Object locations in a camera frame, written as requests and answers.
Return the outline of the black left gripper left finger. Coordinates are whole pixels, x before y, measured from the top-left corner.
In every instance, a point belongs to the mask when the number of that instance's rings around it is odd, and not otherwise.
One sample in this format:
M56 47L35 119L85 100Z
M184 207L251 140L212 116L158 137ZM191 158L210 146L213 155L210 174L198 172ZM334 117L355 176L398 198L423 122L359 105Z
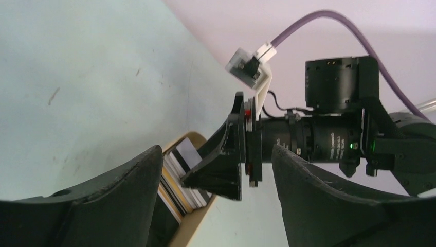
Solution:
M146 246L162 159L153 146L51 196L1 201L1 246Z

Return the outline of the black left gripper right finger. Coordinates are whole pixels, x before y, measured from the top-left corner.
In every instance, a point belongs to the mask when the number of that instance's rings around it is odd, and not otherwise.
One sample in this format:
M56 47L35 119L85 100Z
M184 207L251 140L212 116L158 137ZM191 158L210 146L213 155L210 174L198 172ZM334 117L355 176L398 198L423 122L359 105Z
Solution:
M290 246L435 246L434 197L365 187L278 145L271 162Z

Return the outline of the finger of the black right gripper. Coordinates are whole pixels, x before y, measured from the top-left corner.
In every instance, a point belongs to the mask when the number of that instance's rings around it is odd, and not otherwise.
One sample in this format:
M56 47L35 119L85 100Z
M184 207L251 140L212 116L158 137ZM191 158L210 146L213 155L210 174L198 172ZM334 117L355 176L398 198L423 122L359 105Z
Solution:
M244 96L242 92L237 92L227 119L198 149L202 161L183 179L188 188L204 190L234 201L242 199L244 120Z

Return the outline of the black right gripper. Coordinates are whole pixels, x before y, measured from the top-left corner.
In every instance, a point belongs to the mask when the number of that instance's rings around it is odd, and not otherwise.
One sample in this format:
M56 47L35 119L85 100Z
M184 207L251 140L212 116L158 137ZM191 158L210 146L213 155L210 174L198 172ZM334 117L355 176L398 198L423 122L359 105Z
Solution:
M280 145L311 163L337 163L352 177L390 171L411 196L435 188L435 124L406 112L388 113L379 98L379 63L371 56L307 61L306 108L253 120L245 136L247 174L271 161Z

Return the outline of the oval wooden tray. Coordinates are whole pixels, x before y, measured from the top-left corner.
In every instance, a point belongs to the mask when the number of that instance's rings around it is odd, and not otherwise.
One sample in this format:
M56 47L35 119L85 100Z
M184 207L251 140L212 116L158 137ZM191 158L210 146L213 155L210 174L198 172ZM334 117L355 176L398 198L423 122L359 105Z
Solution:
M147 246L189 246L215 196L187 189L181 178L201 160L198 149L206 139L187 132L163 150L163 168Z

